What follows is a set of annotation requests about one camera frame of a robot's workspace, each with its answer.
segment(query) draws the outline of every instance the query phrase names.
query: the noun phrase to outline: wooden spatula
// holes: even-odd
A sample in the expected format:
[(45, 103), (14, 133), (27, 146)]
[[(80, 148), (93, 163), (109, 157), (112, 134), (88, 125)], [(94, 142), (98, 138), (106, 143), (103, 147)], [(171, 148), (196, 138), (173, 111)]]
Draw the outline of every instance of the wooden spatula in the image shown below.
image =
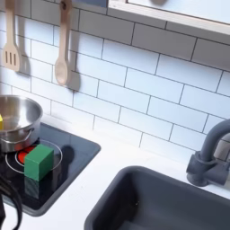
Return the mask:
[(60, 3), (61, 25), (60, 25), (60, 44), (59, 57), (55, 64), (55, 76), (60, 85), (67, 83), (69, 76), (68, 67), (68, 40), (69, 40), (69, 24), (70, 12), (72, 9), (71, 0), (63, 0)]
[(4, 66), (16, 72), (20, 70), (21, 53), (15, 42), (14, 0), (5, 0), (6, 11), (6, 37), (4, 46)]

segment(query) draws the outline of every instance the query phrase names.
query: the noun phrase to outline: sink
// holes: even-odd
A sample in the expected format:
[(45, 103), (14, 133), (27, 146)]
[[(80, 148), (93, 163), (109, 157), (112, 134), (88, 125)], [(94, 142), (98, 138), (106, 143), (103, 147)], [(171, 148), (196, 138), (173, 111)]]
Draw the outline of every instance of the sink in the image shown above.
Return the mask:
[(229, 230), (230, 200), (144, 167), (121, 170), (84, 230)]

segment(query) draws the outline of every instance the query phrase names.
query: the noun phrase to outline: stovetop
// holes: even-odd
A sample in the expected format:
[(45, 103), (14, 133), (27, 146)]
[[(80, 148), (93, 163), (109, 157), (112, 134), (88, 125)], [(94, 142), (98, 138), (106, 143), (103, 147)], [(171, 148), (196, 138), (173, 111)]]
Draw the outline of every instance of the stovetop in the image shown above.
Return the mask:
[[(23, 174), (23, 158), (37, 144), (54, 149), (53, 169), (41, 181)], [(37, 217), (52, 206), (100, 150), (101, 147), (92, 141), (41, 124), (40, 139), (34, 145), (20, 152), (0, 154), (0, 173), (19, 192), (23, 211)], [(4, 202), (12, 205), (6, 197)]]

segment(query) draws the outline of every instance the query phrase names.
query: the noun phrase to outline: white subway tile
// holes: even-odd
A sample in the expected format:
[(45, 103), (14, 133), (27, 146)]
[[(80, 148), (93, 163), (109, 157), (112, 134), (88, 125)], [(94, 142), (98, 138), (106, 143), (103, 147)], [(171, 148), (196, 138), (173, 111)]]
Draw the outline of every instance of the white subway tile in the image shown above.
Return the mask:
[(159, 54), (105, 40), (102, 57), (110, 62), (155, 74)]
[(106, 119), (95, 117), (93, 130), (105, 134), (106, 136), (117, 138), (133, 146), (139, 146), (140, 144), (141, 132)]
[[(0, 11), (5, 10), (5, 0), (0, 1)], [(16, 0), (15, 14), (23, 17), (31, 17), (31, 0)]]
[(198, 39), (192, 61), (230, 70), (230, 47), (213, 41)]
[(86, 11), (92, 11), (92, 12), (102, 13), (102, 14), (106, 14), (106, 12), (107, 12), (107, 9), (105, 7), (100, 7), (100, 6), (93, 5), (93, 4), (72, 2), (72, 5), (73, 5), (73, 7), (83, 9), (83, 10), (86, 10)]
[(174, 125), (170, 141), (178, 145), (199, 151), (203, 146), (205, 138), (205, 134)]
[(196, 38), (191, 36), (136, 24), (132, 44), (143, 49), (190, 60), (195, 41)]
[(42, 107), (44, 113), (50, 114), (51, 100), (44, 98), (44, 97), (40, 97), (33, 93), (28, 93), (24, 90), (20, 90), (14, 87), (13, 87), (13, 94), (33, 99), (35, 102), (37, 102)]
[(118, 121), (119, 106), (82, 93), (75, 93), (74, 107), (99, 117)]
[(86, 32), (109, 40), (130, 44), (133, 33), (133, 22), (109, 16), (81, 11), (79, 31)]
[(141, 146), (142, 149), (150, 152), (163, 155), (167, 158), (187, 164), (190, 161), (191, 155), (195, 152), (183, 146), (175, 145), (174, 143), (162, 140), (157, 137), (143, 134)]
[(145, 94), (102, 81), (99, 82), (98, 97), (144, 113), (149, 103), (149, 96)]
[(213, 31), (207, 31), (196, 27), (191, 27), (183, 24), (177, 24), (174, 22), (167, 23), (167, 30), (185, 33), (191, 36), (196, 36), (206, 40), (214, 40), (221, 43), (230, 45), (229, 35), (224, 33), (218, 33)]
[(224, 72), (220, 81), (220, 84), (218, 86), (218, 93), (221, 93), (226, 96), (230, 96), (230, 73)]
[(37, 95), (72, 106), (73, 91), (38, 78), (31, 79), (31, 91)]
[(0, 12), (0, 30), (1, 31), (6, 31), (6, 20), (5, 20), (5, 13), (4, 12)]
[(78, 111), (64, 104), (52, 102), (51, 115), (55, 118), (71, 122), (77, 126), (83, 126), (90, 129), (93, 128), (93, 115), (83, 111)]
[(124, 85), (127, 69), (97, 58), (78, 54), (76, 72), (93, 76), (106, 82)]
[(16, 34), (32, 40), (53, 44), (53, 25), (27, 18), (16, 18)]
[(193, 109), (204, 111), (221, 118), (230, 118), (230, 108), (226, 106), (230, 98), (200, 90), (188, 85), (184, 86), (181, 104)]
[[(32, 40), (31, 57), (55, 65), (58, 59), (58, 47)], [(75, 70), (75, 52), (68, 52), (68, 60), (70, 69)]]
[(222, 71), (161, 55), (156, 74), (177, 82), (216, 91)]
[(0, 83), (0, 95), (12, 94), (11, 85)]
[(116, 18), (126, 19), (132, 22), (139, 22), (141, 24), (163, 28), (163, 29), (166, 24), (166, 21), (159, 20), (157, 18), (146, 17), (144, 15), (120, 11), (112, 8), (108, 8), (108, 15)]
[(31, 77), (16, 73), (11, 69), (0, 67), (0, 82), (10, 84), (26, 91), (31, 90)]
[[(59, 4), (53, 4), (45, 1), (31, 0), (31, 18), (38, 21), (59, 25), (60, 24), (60, 7)], [(71, 10), (70, 28), (78, 30), (79, 10)]]
[(133, 69), (128, 69), (125, 86), (171, 102), (179, 102), (183, 88), (183, 84)]
[(148, 114), (197, 131), (203, 130), (208, 116), (206, 113), (153, 97)]
[(207, 134), (215, 125), (219, 122), (223, 121), (224, 119), (220, 119), (218, 117), (208, 115), (208, 120), (204, 129), (204, 133)]
[[(59, 46), (59, 27), (54, 30), (54, 45)], [(103, 39), (85, 33), (70, 31), (69, 49), (92, 57), (101, 58)]]
[(119, 123), (163, 139), (169, 138), (173, 126), (169, 122), (125, 108), (121, 108)]
[[(27, 57), (31, 56), (31, 40), (15, 36), (16, 44), (21, 51), (21, 54)], [(0, 31), (0, 48), (3, 49), (6, 43), (6, 32)]]
[(51, 82), (52, 65), (28, 57), (22, 57), (21, 72)]
[[(87, 75), (81, 75), (76, 72), (71, 71), (70, 79), (67, 83), (69, 89), (79, 91), (81, 93), (86, 93), (91, 96), (97, 96), (98, 80)], [(58, 84), (55, 77), (55, 70), (53, 69), (53, 83)]]

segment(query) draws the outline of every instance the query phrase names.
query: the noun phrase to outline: faucet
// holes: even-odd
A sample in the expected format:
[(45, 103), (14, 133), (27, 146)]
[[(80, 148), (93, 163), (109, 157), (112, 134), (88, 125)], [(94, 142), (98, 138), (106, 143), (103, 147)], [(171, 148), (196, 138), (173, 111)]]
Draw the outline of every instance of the faucet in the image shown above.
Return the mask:
[(228, 174), (228, 162), (218, 161), (214, 157), (219, 140), (230, 133), (230, 119), (215, 125), (207, 134), (201, 151), (192, 155), (187, 168), (188, 181), (198, 187), (210, 183), (225, 185)]

